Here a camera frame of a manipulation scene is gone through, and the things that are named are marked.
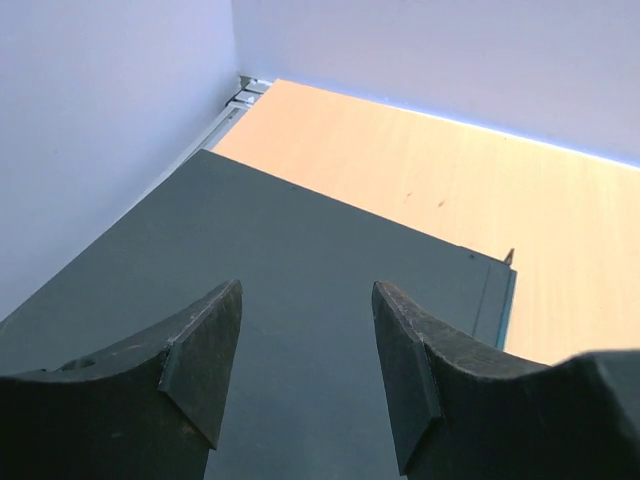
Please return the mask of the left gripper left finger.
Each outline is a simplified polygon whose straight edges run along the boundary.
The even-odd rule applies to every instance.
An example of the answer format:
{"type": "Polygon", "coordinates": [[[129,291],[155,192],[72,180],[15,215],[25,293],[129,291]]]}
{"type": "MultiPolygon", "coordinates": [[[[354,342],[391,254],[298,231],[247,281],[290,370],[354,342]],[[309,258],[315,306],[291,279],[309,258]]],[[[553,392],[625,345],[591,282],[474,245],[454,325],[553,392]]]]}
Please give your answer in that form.
{"type": "Polygon", "coordinates": [[[53,370],[1,379],[5,479],[200,479],[218,444],[242,318],[227,281],[53,370]]]}

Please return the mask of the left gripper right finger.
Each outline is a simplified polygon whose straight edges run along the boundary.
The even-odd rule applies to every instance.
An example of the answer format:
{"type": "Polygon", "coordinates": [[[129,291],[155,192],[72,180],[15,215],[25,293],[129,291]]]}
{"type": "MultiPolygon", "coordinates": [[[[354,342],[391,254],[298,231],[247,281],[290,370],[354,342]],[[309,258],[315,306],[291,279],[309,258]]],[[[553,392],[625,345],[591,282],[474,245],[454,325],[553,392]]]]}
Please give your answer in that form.
{"type": "Polygon", "coordinates": [[[395,285],[372,289],[399,472],[410,479],[635,479],[639,354],[547,366],[435,318],[395,285]]]}

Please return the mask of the large rack network switch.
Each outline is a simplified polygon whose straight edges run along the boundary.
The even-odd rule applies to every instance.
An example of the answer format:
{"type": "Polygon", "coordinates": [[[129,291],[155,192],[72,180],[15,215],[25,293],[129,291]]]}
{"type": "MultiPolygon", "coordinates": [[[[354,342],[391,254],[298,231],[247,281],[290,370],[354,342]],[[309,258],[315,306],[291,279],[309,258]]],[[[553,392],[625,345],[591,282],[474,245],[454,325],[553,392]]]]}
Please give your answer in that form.
{"type": "Polygon", "coordinates": [[[395,479],[371,306],[387,281],[502,347],[507,261],[207,151],[179,167],[1,324],[1,370],[52,370],[242,285],[208,479],[395,479]]]}

